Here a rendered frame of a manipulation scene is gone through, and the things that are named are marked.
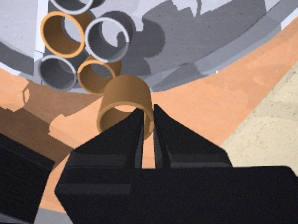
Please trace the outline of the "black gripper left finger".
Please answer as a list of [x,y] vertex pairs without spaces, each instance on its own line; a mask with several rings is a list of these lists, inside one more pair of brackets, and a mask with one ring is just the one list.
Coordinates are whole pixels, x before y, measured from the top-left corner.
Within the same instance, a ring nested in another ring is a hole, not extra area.
[[136,107],[128,117],[73,149],[64,169],[74,165],[142,168],[143,145],[144,111]]

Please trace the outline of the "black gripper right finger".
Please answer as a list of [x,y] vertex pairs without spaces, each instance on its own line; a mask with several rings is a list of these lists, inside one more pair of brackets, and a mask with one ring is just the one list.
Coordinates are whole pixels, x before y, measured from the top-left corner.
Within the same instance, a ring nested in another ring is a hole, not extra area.
[[153,114],[155,168],[233,167],[226,150],[171,118],[158,104]]

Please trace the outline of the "grey metal bushing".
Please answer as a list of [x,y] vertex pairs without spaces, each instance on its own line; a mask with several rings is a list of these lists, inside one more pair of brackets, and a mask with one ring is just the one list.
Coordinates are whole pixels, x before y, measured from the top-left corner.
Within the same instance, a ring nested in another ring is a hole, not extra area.
[[[57,57],[49,59],[50,57]],[[66,62],[73,73],[65,71],[58,63],[58,60]],[[77,72],[82,63],[87,59],[82,50],[77,56],[71,58],[60,57],[50,52],[38,63],[38,73],[41,80],[50,88],[56,91],[69,91],[78,83]]]
[[[64,13],[77,15],[97,7],[103,0],[89,0],[86,7],[75,0],[50,0],[59,10]],[[85,7],[85,8],[84,8]]]
[[[119,26],[125,35],[126,44],[118,48],[110,47],[105,44],[99,35],[99,24],[101,21],[109,21]],[[116,11],[106,12],[92,21],[85,32],[87,49],[92,56],[105,63],[114,63],[124,58],[128,52],[132,38],[133,27],[131,22],[125,15]]]

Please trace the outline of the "grey round turntable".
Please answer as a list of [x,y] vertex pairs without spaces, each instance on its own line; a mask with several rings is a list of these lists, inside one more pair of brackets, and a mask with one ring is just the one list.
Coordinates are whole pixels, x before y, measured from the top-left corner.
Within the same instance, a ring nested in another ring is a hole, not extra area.
[[[50,0],[0,0],[0,68],[46,85],[38,63],[51,51],[40,24],[56,10]],[[216,74],[269,42],[298,16],[298,0],[103,0],[87,12],[94,20],[110,11],[133,27],[120,75],[153,93]]]

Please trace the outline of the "bronze bushing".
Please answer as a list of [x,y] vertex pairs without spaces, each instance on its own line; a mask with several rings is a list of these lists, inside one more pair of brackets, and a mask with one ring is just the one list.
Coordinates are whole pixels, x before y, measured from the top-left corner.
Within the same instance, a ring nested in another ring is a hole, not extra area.
[[[105,78],[105,77],[99,76],[94,72],[91,64],[88,64],[88,63],[99,63],[104,65],[111,71],[112,77]],[[78,69],[78,72],[77,72],[78,82],[81,85],[81,87],[88,93],[96,96],[103,96],[107,83],[114,77],[119,76],[121,69],[122,69],[121,60],[114,63],[105,63],[105,62],[99,61],[94,56],[92,56],[92,54],[90,54]]]
[[[63,32],[61,20],[63,15],[72,20],[81,33],[81,43],[71,41]],[[85,47],[85,32],[92,22],[92,16],[86,11],[81,14],[71,15],[57,10],[48,13],[41,21],[40,35],[46,47],[54,54],[71,58],[77,56]],[[80,44],[82,44],[80,46]],[[78,49],[79,48],[79,49]]]
[[99,133],[132,113],[115,108],[121,105],[134,106],[148,114],[144,112],[144,141],[149,138],[154,130],[151,92],[145,81],[133,75],[117,76],[106,85],[96,120]]

